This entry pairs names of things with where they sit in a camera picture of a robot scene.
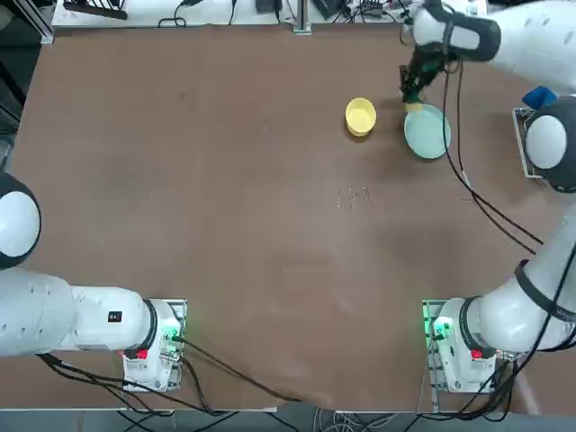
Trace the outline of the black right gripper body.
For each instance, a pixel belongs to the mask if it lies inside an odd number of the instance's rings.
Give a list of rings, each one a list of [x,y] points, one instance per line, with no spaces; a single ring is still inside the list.
[[[447,63],[446,52],[416,47],[411,59],[411,82],[430,84],[445,69]]]

